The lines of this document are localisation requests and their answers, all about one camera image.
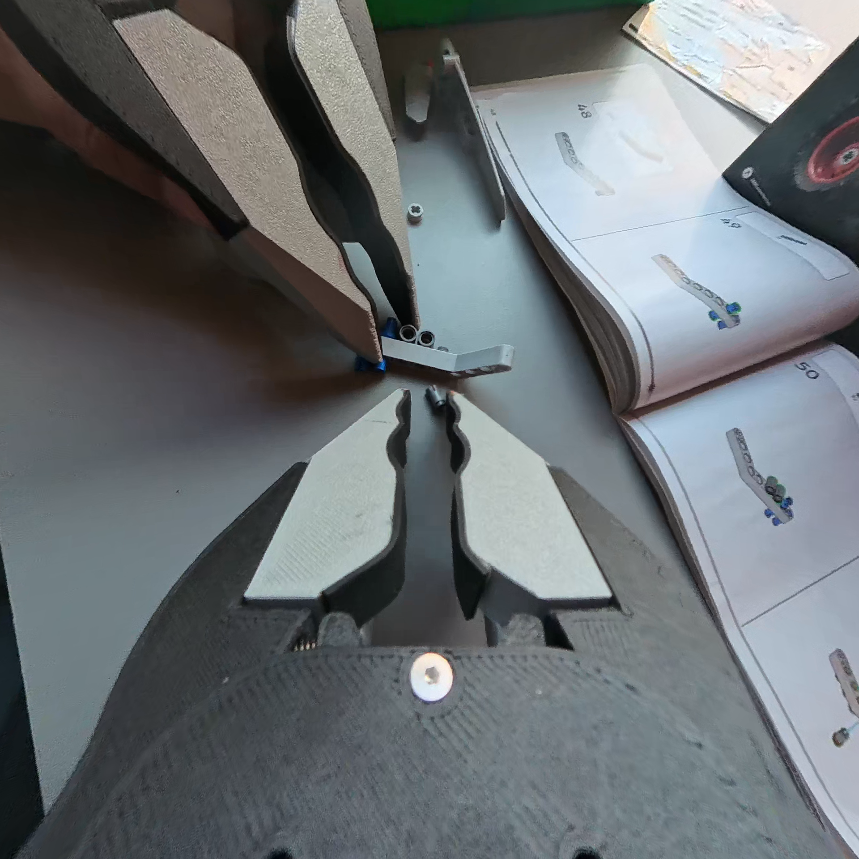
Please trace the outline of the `person's dark trouser leg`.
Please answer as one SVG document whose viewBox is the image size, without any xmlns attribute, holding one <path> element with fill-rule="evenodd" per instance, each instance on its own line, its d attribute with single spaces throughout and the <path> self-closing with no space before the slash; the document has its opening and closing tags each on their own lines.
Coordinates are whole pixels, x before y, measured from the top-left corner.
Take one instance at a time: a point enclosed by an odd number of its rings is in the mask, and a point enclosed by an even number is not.
<svg viewBox="0 0 859 859">
<path fill-rule="evenodd" d="M 53 857 L 30 724 L 21 640 L 1 564 L 1 856 Z"/>
</svg>

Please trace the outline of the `open lego instruction booklet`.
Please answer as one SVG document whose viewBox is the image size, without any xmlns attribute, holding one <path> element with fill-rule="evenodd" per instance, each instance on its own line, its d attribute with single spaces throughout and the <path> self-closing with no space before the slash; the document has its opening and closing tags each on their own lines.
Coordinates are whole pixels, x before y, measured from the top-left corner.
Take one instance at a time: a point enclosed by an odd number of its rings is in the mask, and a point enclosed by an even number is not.
<svg viewBox="0 0 859 859">
<path fill-rule="evenodd" d="M 788 762 L 857 856 L 857 266 L 742 198 L 646 65 L 479 88 L 498 174 Z"/>
</svg>

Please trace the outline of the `grey bent lego beam assembly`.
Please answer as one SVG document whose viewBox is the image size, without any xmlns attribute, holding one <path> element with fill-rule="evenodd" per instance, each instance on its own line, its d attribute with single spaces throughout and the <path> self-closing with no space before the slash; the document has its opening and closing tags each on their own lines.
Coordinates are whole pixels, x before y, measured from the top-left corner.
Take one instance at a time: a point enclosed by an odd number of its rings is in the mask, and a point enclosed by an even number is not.
<svg viewBox="0 0 859 859">
<path fill-rule="evenodd" d="M 387 319 L 380 335 L 382 360 L 373 363 L 356 357 L 355 371 L 385 373 L 389 360 L 394 360 L 454 378 L 469 378 L 509 372 L 515 356 L 514 347 L 508 344 L 456 354 L 437 346 L 433 332 L 401 325 L 394 317 Z"/>
</svg>

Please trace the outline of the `green board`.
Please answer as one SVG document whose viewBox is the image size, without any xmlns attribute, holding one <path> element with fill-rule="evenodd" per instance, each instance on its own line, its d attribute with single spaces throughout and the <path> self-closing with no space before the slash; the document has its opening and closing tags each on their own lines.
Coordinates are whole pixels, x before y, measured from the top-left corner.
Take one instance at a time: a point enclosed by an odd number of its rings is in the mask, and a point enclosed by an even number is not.
<svg viewBox="0 0 859 859">
<path fill-rule="evenodd" d="M 374 27 L 388 31 L 410 27 L 444 27 L 516 17 L 639 8 L 646 1 L 368 1 Z"/>
</svg>

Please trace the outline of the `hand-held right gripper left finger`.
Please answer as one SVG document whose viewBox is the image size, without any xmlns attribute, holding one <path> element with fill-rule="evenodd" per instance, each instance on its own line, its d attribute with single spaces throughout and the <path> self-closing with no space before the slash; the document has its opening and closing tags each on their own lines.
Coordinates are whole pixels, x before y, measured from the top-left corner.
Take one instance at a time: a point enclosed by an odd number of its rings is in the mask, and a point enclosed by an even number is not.
<svg viewBox="0 0 859 859">
<path fill-rule="evenodd" d="M 364 627 L 404 583 L 411 393 L 397 389 L 300 463 L 244 601 L 348 614 Z"/>
</svg>

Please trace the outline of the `grey curved lego piece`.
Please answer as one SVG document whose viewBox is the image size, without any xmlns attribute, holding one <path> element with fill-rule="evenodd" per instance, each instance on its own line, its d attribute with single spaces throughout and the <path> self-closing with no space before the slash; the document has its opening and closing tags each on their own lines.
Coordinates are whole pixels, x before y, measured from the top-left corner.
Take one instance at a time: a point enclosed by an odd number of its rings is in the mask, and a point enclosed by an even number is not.
<svg viewBox="0 0 859 859">
<path fill-rule="evenodd" d="M 442 111 L 443 60 L 415 61 L 404 72 L 406 124 L 414 134 L 424 133 Z"/>
</svg>

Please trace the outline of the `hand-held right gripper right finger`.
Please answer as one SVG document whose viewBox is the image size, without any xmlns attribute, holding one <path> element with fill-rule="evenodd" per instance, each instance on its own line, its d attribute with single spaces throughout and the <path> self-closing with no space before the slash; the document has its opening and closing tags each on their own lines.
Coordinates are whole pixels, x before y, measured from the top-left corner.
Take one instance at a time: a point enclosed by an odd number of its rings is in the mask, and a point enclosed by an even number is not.
<svg viewBox="0 0 859 859">
<path fill-rule="evenodd" d="M 449 392 L 455 591 L 466 618 L 601 609 L 614 592 L 546 460 Z"/>
</svg>

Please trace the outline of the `black booklet with red wheel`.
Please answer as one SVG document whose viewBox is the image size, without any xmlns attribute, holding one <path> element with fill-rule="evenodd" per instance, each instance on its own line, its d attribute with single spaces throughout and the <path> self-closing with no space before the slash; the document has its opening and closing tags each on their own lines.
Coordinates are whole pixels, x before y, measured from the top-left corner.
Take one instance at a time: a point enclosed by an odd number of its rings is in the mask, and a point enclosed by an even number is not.
<svg viewBox="0 0 859 859">
<path fill-rule="evenodd" d="M 741 196 L 858 262 L 858 41 L 724 170 Z"/>
</svg>

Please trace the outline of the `glossy printed sheet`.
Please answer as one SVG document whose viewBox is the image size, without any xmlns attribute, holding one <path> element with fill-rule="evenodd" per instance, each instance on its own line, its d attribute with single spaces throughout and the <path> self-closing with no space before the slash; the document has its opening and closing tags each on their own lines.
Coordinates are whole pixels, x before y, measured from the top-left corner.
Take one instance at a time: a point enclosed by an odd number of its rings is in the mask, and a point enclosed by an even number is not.
<svg viewBox="0 0 859 859">
<path fill-rule="evenodd" d="M 654 1 L 625 23 L 639 46 L 703 89 L 772 123 L 835 59 L 834 48 L 765 1 Z"/>
</svg>

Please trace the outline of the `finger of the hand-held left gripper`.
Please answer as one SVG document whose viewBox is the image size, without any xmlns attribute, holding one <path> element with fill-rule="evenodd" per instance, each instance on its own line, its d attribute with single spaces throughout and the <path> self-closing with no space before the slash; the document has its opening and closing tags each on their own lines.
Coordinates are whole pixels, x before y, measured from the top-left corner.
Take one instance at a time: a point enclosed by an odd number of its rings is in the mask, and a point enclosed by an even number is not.
<svg viewBox="0 0 859 859">
<path fill-rule="evenodd" d="M 306 200 L 295 155 L 245 62 L 169 9 L 113 27 L 247 220 L 230 240 L 235 252 L 349 349 L 381 361 L 370 300 Z"/>
<path fill-rule="evenodd" d="M 366 2 L 297 1 L 287 13 L 289 57 L 322 130 L 309 145 L 335 241 L 368 254 L 400 323 L 420 324 L 396 132 Z"/>
</svg>

